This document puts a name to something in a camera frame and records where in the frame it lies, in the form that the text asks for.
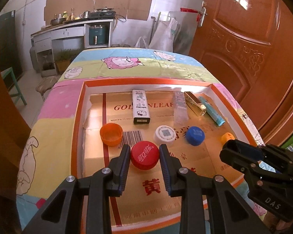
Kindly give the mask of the orange bottle cap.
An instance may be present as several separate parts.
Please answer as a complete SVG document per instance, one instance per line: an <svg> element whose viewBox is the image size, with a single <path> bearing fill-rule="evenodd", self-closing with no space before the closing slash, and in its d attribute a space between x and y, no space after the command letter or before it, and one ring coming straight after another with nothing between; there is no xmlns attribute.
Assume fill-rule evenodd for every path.
<svg viewBox="0 0 293 234"><path fill-rule="evenodd" d="M221 143L224 145L229 140L235 140L235 137L232 133L226 132L221 136Z"/></svg>
<svg viewBox="0 0 293 234"><path fill-rule="evenodd" d="M123 138L123 129L116 123L104 124L99 133L102 142L107 146L118 146Z"/></svg>

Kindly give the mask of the red bottle cap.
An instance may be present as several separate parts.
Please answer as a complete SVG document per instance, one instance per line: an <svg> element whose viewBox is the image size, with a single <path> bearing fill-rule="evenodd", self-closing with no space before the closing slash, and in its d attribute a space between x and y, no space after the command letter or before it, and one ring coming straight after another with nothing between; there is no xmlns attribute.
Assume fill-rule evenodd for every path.
<svg viewBox="0 0 293 234"><path fill-rule="evenodd" d="M136 143L131 149L131 162L140 170L151 170L159 160L159 149L150 141Z"/></svg>

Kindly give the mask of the blue bottle cap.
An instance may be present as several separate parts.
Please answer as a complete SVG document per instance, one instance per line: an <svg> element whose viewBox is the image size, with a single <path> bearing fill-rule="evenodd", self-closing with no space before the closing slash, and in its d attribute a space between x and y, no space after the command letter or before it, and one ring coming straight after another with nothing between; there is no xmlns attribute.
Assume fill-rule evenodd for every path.
<svg viewBox="0 0 293 234"><path fill-rule="evenodd" d="M186 141L192 146L199 146L205 139L205 133L197 126L188 128L185 134Z"/></svg>

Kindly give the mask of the orange open bottle cap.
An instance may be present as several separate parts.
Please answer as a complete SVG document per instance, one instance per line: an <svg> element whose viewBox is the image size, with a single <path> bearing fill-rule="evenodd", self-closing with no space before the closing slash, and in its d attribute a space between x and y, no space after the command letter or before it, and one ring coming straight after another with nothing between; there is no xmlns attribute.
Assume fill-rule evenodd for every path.
<svg viewBox="0 0 293 234"><path fill-rule="evenodd" d="M99 133L102 142L107 146L118 146L123 138L123 129L116 123L104 124Z"/></svg>

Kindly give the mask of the light blue lighter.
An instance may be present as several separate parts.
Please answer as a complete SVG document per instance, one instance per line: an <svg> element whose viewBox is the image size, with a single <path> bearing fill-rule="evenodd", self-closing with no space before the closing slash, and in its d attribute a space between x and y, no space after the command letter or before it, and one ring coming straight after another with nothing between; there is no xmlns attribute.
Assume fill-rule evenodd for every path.
<svg viewBox="0 0 293 234"><path fill-rule="evenodd" d="M200 102L206 107L206 112L213 119L213 121L217 124L217 126L222 126L225 123L225 120L221 115L212 107L212 105L202 96L198 98Z"/></svg>

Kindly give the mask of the shallow orange cardboard box tray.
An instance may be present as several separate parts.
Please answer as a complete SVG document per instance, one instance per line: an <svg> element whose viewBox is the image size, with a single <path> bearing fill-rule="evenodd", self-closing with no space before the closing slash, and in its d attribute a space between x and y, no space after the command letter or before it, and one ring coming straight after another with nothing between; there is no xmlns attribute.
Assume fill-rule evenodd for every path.
<svg viewBox="0 0 293 234"><path fill-rule="evenodd" d="M191 109L175 122L175 94L189 91L204 97L223 117L218 126ZM255 145L256 141L224 94L210 82L162 78L109 78L82 84L72 140L72 174L88 177L131 148L125 190L109 201L113 233L143 233L179 221L181 199L166 192L159 147L192 172L223 175L233 186L242 174L221 162L222 136Z"/></svg>

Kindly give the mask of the white black rectangular lighter box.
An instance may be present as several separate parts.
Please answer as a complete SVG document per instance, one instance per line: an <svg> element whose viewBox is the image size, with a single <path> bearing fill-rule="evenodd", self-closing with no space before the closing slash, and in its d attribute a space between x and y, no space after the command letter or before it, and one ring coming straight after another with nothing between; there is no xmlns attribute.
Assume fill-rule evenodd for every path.
<svg viewBox="0 0 293 234"><path fill-rule="evenodd" d="M134 124L149 124L150 112L144 90L132 90Z"/></svg>

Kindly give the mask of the colourful cartoon quilt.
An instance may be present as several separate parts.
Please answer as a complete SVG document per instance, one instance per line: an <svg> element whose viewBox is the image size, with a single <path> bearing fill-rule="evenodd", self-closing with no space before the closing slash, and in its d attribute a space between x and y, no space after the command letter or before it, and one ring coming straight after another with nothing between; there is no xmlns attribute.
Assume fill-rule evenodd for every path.
<svg viewBox="0 0 293 234"><path fill-rule="evenodd" d="M83 82L114 77L210 82L238 113L256 143L263 143L254 123L232 94L194 58L152 49L84 50L73 59L52 88L22 153L16 189L17 212L22 228L70 173L73 123Z"/></svg>

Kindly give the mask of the brown wooden door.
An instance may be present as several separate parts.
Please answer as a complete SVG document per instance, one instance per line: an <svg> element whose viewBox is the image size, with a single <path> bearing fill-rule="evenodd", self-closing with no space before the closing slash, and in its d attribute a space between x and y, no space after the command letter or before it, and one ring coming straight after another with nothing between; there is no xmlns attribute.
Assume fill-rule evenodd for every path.
<svg viewBox="0 0 293 234"><path fill-rule="evenodd" d="M203 0L190 56L232 94L265 143L293 134L293 15L282 0Z"/></svg>

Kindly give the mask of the green stool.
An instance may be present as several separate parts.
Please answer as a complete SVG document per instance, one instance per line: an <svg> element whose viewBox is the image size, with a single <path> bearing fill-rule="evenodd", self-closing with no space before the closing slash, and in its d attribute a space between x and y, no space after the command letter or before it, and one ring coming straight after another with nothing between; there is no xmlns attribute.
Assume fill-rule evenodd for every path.
<svg viewBox="0 0 293 234"><path fill-rule="evenodd" d="M21 89L19 88L18 82L16 80L15 74L13 72L13 68L7 68L6 70L2 71L1 73L1 77L2 79L5 79L6 77L11 77L12 81L13 81L13 86L16 88L16 92L13 94L9 94L11 98L14 98L13 103L17 104L17 102L19 100L22 101L22 103L24 104L24 106L27 105L27 102L22 94Z"/></svg>

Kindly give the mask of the white plastic bag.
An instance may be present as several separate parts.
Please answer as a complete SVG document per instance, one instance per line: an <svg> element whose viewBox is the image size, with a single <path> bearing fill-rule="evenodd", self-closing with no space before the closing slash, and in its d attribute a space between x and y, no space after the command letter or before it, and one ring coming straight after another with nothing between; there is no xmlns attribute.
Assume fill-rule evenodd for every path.
<svg viewBox="0 0 293 234"><path fill-rule="evenodd" d="M153 50L173 52L173 43L180 32L180 24L175 18L169 21L160 21L155 34L149 44Z"/></svg>

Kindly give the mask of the dark green air fryer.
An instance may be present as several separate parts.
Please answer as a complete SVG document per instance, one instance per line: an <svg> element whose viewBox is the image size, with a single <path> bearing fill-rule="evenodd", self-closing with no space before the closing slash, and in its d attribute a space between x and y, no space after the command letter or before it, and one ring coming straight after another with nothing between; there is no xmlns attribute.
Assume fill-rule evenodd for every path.
<svg viewBox="0 0 293 234"><path fill-rule="evenodd" d="M107 27L105 25L93 25L89 28L89 44L105 45L107 43Z"/></svg>

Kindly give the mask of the grey gas cylinder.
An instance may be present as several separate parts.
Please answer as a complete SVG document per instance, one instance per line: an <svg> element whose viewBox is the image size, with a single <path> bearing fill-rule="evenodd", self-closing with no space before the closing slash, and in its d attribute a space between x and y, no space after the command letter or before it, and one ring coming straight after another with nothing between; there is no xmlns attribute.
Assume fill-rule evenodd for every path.
<svg viewBox="0 0 293 234"><path fill-rule="evenodd" d="M33 69L37 73L40 73L41 69L40 69L39 62L38 62L38 59L37 59L37 56L36 56L36 48L35 48L33 39L31 39L31 45L32 46L30 47L29 54L30 54L30 59L31 59L31 62L32 62L32 66L33 66Z"/></svg>

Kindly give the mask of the black gas stove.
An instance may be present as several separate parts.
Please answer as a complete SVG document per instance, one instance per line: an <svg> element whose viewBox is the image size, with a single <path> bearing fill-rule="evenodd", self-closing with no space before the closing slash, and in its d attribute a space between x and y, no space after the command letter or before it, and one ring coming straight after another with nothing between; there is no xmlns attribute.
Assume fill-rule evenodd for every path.
<svg viewBox="0 0 293 234"><path fill-rule="evenodd" d="M97 9L94 12L91 12L89 15L90 20L107 20L107 19L114 19L116 16L116 12L113 8L101 8Z"/></svg>

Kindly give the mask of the brown wooden door frame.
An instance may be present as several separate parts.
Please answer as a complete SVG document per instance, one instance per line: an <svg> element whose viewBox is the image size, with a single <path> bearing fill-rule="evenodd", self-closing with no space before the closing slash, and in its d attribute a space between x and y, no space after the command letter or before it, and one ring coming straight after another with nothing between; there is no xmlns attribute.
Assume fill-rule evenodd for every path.
<svg viewBox="0 0 293 234"><path fill-rule="evenodd" d="M0 73L0 233L22 232L16 206L16 187L21 147L29 132Z"/></svg>

